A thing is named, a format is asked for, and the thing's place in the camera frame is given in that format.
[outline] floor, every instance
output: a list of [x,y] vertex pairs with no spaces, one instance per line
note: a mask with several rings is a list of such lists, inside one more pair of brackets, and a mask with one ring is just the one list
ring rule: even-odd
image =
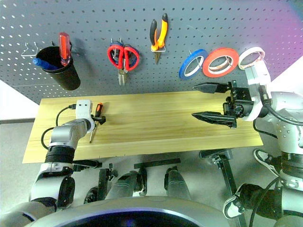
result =
[[[0,212],[28,200],[31,186],[39,171],[40,164],[22,164],[32,126],[32,123],[0,124]],[[263,123],[260,129],[269,130],[271,126]],[[267,135],[261,137],[265,145],[259,148],[278,156],[276,140]],[[253,158],[253,149],[254,147],[232,149],[234,158],[230,160],[230,164],[233,175],[237,186],[246,182],[265,188],[275,176]],[[133,170],[134,163],[176,157],[181,159],[181,163],[177,166],[188,185],[192,199],[221,210],[224,201],[228,198],[222,173],[210,159],[199,159],[198,151],[104,158],[100,162],[105,168],[109,163],[113,163],[114,169],[121,176]],[[147,195],[166,195],[163,187],[164,175],[167,168],[171,166],[173,165],[147,168]],[[78,206],[83,203],[87,191],[97,185],[98,169],[75,172],[73,178],[76,182],[73,206]],[[245,212],[247,222],[250,215],[250,210]],[[270,227],[274,223],[273,220],[256,215],[254,226]],[[230,225],[235,226],[233,220],[230,221]]]

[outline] black cup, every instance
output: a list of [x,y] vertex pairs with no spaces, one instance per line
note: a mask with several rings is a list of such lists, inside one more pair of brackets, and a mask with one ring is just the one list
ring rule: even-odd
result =
[[42,70],[50,74],[65,90],[75,90],[80,86],[81,81],[73,65],[73,59],[71,58],[66,66],[62,66],[58,46],[46,47],[39,51],[36,57],[58,67],[57,70]]

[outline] wooden table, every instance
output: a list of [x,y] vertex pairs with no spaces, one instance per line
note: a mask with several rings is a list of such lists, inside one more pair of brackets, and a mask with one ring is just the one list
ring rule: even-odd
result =
[[[107,122],[98,126],[92,143],[90,134],[80,139],[75,160],[263,145],[252,122],[238,119],[238,128],[230,129],[191,116],[201,111],[222,113],[227,96],[187,91],[42,99],[23,163],[44,162],[47,150],[40,143],[41,134],[55,126],[61,109],[78,99],[90,99],[93,113],[96,104],[102,102]],[[73,119],[75,110],[66,110],[59,117],[59,125]],[[50,135],[51,131],[45,135],[47,146]]]

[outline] pegboard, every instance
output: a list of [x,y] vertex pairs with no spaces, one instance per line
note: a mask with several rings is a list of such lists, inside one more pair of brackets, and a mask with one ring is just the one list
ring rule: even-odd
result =
[[[167,51],[158,65],[150,51],[152,19],[161,25],[169,16]],[[62,89],[31,57],[30,49],[58,43],[67,32],[73,44],[74,65],[81,85]],[[139,66],[118,84],[117,69],[107,59],[110,40],[122,38],[141,55]],[[238,81],[247,86],[245,73],[236,69],[222,78],[202,73],[183,81],[178,77],[189,51],[231,47],[242,53],[260,46],[274,79],[303,55],[303,4],[300,0],[2,0],[0,1],[0,79],[39,103],[41,98],[95,96],[191,90],[201,82]]]

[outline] red scissors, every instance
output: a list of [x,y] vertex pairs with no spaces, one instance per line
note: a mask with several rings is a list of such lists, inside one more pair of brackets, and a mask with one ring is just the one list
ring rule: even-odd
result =
[[118,69],[119,84],[126,83],[126,74],[134,70],[140,61],[139,52],[130,45],[124,45],[122,41],[112,41],[107,50],[110,62]]

